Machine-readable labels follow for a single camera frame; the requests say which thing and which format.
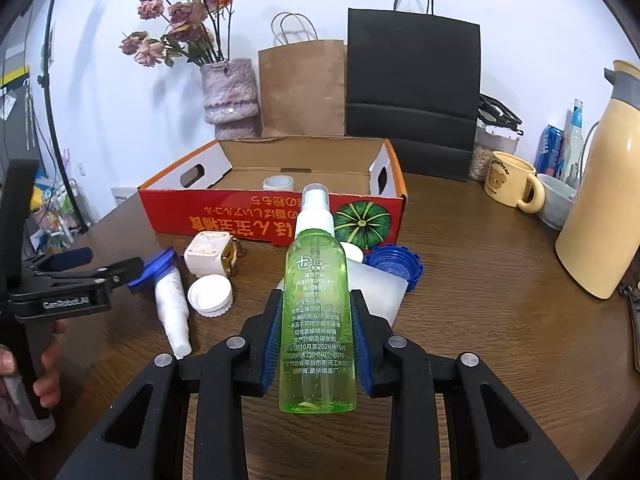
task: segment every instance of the white plastic cup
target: white plastic cup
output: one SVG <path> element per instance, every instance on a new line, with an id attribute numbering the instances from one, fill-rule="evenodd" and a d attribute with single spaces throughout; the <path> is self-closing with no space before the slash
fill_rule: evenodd
<path id="1" fill-rule="evenodd" d="M 265 178 L 262 183 L 264 191 L 293 191 L 293 179 L 288 175 L 275 175 Z"/>

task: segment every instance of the box handle hole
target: box handle hole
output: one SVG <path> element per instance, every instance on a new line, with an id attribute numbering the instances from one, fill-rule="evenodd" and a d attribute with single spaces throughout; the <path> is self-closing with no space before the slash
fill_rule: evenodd
<path id="1" fill-rule="evenodd" d="M 191 187 L 203 176 L 204 166 L 202 164 L 196 164 L 180 176 L 180 184 L 182 184 L 182 187 Z"/>
<path id="2" fill-rule="evenodd" d="M 309 168 L 281 168 L 280 173 L 311 173 Z"/>
<path id="3" fill-rule="evenodd" d="M 382 195 L 382 192 L 385 190 L 386 180 L 386 168 L 383 167 L 378 174 L 378 195 Z"/>

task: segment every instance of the bear print mug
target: bear print mug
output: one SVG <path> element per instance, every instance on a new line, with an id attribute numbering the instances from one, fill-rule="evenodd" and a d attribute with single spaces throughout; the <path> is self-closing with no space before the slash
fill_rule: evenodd
<path id="1" fill-rule="evenodd" d="M 494 152 L 484 180 L 484 192 L 501 204 L 519 207 L 525 213 L 537 213 L 545 203 L 545 188 L 536 177 L 536 168 L 509 153 Z"/>

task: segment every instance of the green spray bottle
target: green spray bottle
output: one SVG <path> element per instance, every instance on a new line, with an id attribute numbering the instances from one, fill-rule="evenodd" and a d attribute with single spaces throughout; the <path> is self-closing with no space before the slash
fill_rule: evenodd
<path id="1" fill-rule="evenodd" d="M 329 192 L 302 191 L 287 251 L 280 346 L 280 409 L 339 413 L 356 407 L 353 332 L 344 250 L 334 237 Z"/>

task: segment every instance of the white jar lid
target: white jar lid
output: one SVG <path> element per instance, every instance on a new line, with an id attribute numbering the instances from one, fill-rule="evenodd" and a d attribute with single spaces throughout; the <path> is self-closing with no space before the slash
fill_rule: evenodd
<path id="1" fill-rule="evenodd" d="M 218 274 L 203 276 L 193 282 L 187 297 L 194 310 L 206 317 L 224 314 L 234 300 L 231 282 Z"/>
<path id="2" fill-rule="evenodd" d="M 354 262 L 362 263 L 364 260 L 364 254 L 362 253 L 362 249 L 357 245 L 350 244 L 348 242 L 340 242 L 340 245 L 344 249 L 344 255 Z"/>

